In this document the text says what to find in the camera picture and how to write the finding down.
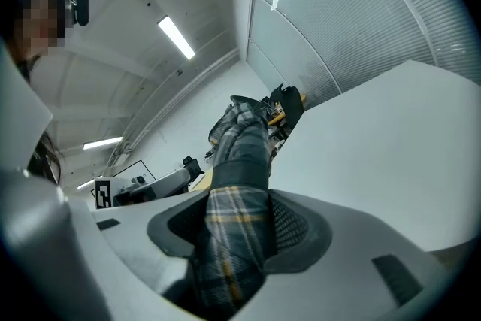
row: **plaid fabric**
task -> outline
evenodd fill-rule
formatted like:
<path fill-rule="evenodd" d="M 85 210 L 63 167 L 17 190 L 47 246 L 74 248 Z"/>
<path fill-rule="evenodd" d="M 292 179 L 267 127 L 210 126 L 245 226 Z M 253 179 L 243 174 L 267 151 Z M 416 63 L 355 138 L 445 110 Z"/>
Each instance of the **plaid fabric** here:
<path fill-rule="evenodd" d="M 265 108 L 257 101 L 231 97 L 221 123 L 210 133 L 219 138 L 214 167 L 228 160 L 269 161 Z M 264 261 L 275 254 L 268 194 L 248 186 L 210 191 L 196 248 L 196 277 L 208 319 L 233 316 L 264 282 Z"/>

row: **dark hair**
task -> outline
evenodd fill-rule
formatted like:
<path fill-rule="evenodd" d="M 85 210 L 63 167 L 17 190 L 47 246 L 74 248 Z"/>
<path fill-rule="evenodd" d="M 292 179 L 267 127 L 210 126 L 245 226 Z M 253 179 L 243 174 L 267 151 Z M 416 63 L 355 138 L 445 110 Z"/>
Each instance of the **dark hair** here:
<path fill-rule="evenodd" d="M 17 63 L 20 73 L 28 84 L 30 84 L 30 70 L 39 58 L 40 56 L 35 56 L 28 62 Z M 52 138 L 50 138 L 47 132 L 44 132 L 40 137 L 40 141 L 35 148 L 34 155 L 30 159 L 27 169 L 34 175 L 47 178 L 54 183 L 60 184 L 62 169 L 60 167 L 60 160 L 57 156 L 57 153 L 62 155 L 62 153 L 60 153 L 56 145 L 53 143 Z M 56 166 L 59 172 L 59 176 L 57 178 L 55 178 L 53 175 L 50 162 Z"/>

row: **black mesh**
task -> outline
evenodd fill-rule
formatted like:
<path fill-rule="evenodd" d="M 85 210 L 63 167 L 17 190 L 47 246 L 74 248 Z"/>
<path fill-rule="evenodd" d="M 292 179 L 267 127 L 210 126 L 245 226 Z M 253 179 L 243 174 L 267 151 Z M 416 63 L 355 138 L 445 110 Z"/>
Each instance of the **black mesh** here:
<path fill-rule="evenodd" d="M 277 252 L 293 247 L 304 240 L 307 221 L 276 199 L 271 199 Z"/>
<path fill-rule="evenodd" d="M 207 197 L 188 206 L 168 221 L 171 232 L 193 245 L 197 244 L 199 230 L 204 224 Z M 306 219 L 290 210 L 283 203 L 271 199 L 274 236 L 277 252 L 293 247 L 302 242 L 309 226 Z"/>
<path fill-rule="evenodd" d="M 168 228 L 171 232 L 193 245 L 197 244 L 197 234 L 203 226 L 207 196 L 194 204 L 191 204 L 178 215 L 168 221 Z"/>

